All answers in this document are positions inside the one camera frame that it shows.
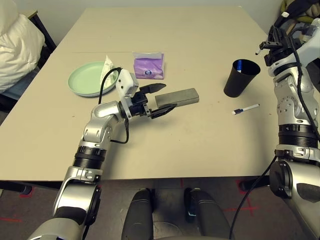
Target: gray block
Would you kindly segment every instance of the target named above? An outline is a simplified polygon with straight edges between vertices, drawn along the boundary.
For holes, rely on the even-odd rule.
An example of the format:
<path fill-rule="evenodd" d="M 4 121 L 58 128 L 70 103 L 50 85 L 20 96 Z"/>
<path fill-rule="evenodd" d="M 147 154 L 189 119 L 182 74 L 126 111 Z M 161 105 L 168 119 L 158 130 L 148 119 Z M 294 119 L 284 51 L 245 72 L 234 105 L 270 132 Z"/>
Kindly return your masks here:
<path fill-rule="evenodd" d="M 194 88 L 170 92 L 155 96 L 156 105 L 159 107 L 166 104 L 177 104 L 177 107 L 199 102 L 199 95 Z"/>

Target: black cup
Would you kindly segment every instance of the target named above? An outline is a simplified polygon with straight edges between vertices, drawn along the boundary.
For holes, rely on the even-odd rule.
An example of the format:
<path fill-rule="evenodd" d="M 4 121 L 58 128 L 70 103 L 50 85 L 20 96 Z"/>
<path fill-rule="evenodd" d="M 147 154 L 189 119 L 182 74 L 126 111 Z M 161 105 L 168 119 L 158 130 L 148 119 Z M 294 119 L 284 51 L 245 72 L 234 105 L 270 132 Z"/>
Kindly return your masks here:
<path fill-rule="evenodd" d="M 238 61 L 241 60 L 241 72 L 237 71 Z M 238 97 L 251 80 L 260 73 L 260 67 L 253 61 L 239 59 L 233 62 L 228 81 L 223 89 L 224 93 L 232 98 Z"/>

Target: blue marker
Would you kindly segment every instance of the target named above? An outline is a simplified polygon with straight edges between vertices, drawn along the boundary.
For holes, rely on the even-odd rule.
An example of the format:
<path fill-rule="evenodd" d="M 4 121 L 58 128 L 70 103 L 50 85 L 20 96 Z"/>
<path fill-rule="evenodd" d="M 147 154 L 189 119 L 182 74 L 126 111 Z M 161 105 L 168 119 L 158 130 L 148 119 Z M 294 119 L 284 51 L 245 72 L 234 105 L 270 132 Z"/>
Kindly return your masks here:
<path fill-rule="evenodd" d="M 236 70 L 241 73 L 242 69 L 242 60 L 238 60 L 237 65 L 236 65 Z"/>

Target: white tissue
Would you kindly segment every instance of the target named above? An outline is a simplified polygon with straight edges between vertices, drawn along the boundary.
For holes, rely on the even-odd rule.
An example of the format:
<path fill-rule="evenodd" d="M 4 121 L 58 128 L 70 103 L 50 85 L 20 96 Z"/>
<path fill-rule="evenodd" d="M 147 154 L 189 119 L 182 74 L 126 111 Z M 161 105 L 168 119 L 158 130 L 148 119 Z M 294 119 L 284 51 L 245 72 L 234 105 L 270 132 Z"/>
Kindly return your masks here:
<path fill-rule="evenodd" d="M 105 56 L 105 61 L 104 61 L 104 65 L 103 65 L 103 69 L 101 72 L 101 76 L 100 76 L 100 86 L 102 84 L 102 80 L 104 79 L 105 75 L 114 68 L 114 65 L 112 63 L 112 61 L 110 60 L 110 58 L 108 57 L 108 55 Z M 104 82 L 104 86 L 103 88 L 107 88 L 109 87 L 114 81 L 114 77 L 115 76 L 115 71 L 112 72 L 105 80 Z"/>

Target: red tape mark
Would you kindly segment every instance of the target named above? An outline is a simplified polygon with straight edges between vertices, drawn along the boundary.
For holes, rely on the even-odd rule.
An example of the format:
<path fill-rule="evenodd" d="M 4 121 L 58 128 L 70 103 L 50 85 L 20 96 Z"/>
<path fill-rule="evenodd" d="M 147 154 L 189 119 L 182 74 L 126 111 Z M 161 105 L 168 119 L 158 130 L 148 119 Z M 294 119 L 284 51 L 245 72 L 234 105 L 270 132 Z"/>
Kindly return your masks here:
<path fill-rule="evenodd" d="M 242 180 L 240 180 L 240 179 L 235 180 L 235 183 L 236 183 L 236 186 L 238 188 L 239 193 L 244 195 L 247 192 L 242 191 L 241 188 L 239 187 L 239 183 L 241 183 L 241 182 L 242 182 Z M 251 206 L 251 201 L 250 201 L 249 196 L 246 198 L 246 202 L 248 204 L 248 207 L 247 208 L 243 207 L 243 209 L 250 210 L 250 215 L 251 215 L 251 217 L 253 217 L 254 216 L 254 210 L 258 209 L 258 207 L 257 206 L 254 206 L 254 207 Z"/>
<path fill-rule="evenodd" d="M 32 197 L 32 194 L 34 193 L 34 191 L 35 191 L 35 187 L 32 187 L 32 190 L 31 190 L 31 192 L 30 192 L 28 195 L 20 194 L 20 195 L 19 195 L 19 198 L 22 198 L 22 199 L 31 198 L 31 197 Z"/>
<path fill-rule="evenodd" d="M 251 215 L 251 217 L 253 217 L 254 216 L 254 211 L 253 211 L 253 209 L 251 207 L 251 201 L 250 201 L 249 197 L 246 198 L 246 202 L 248 203 L 248 207 L 249 207 L 249 210 L 250 210 L 250 215 Z"/>
<path fill-rule="evenodd" d="M 247 206 L 247 207 L 241 207 L 241 208 L 240 208 L 240 210 L 250 210 L 250 211 L 256 210 L 256 209 L 258 209 L 257 206 Z M 237 211 L 237 209 L 231 207 L 231 208 L 223 209 L 223 211 L 224 211 L 224 212 L 235 212 L 235 211 Z"/>
<path fill-rule="evenodd" d="M 22 223 L 21 219 L 8 218 L 8 217 L 0 217 L 1 221 L 11 222 L 11 223 Z"/>

